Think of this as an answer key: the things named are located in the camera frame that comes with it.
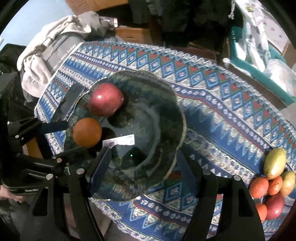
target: barcode sticker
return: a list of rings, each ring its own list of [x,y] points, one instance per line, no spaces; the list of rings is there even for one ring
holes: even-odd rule
[[[116,137],[108,140],[103,140],[103,147],[107,146],[112,148],[115,145],[128,145],[132,146],[135,144],[135,135],[127,135],[122,137]]]

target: small orange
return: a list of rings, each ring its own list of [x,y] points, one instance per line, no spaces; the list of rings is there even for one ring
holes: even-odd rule
[[[261,222],[263,222],[266,218],[266,215],[267,215],[267,207],[263,203],[257,203],[257,204],[255,204],[255,206],[256,206],[258,214],[260,216],[260,220],[261,220]]]
[[[257,177],[250,185],[250,195],[253,198],[261,198],[268,190],[268,179],[266,177]]]
[[[101,137],[101,124],[93,118],[83,118],[73,128],[73,139],[79,146],[91,148],[100,141]]]
[[[275,179],[270,180],[268,191],[267,191],[268,194],[271,196],[277,194],[280,191],[282,185],[283,185],[283,179],[281,176],[278,176]]]

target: blue wall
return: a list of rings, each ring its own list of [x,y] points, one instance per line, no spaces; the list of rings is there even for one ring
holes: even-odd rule
[[[6,26],[0,50],[7,43],[27,46],[46,24],[74,15],[65,0],[29,0]]]

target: white plastic bag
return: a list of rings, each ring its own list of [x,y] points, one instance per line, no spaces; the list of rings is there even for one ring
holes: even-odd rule
[[[296,96],[296,74],[285,63],[279,59],[268,60],[264,74],[288,94]]]

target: table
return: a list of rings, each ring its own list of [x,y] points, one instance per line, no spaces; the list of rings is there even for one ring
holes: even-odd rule
[[[36,107],[36,116],[49,122],[74,82],[87,91],[120,70],[148,70],[171,84],[186,117],[184,147],[204,169],[225,177],[238,174],[248,185],[260,174],[264,153],[275,147],[287,150],[287,168],[296,169],[295,128],[267,99],[211,61],[163,47],[83,43],[52,78]],[[53,153],[63,151],[65,132],[46,137]],[[278,219],[263,222],[266,239],[279,228],[295,198],[296,192],[286,198]],[[218,195],[209,237],[216,233],[222,199]],[[145,241],[181,240],[197,204],[177,166],[168,179],[137,200],[92,201],[120,230]]]

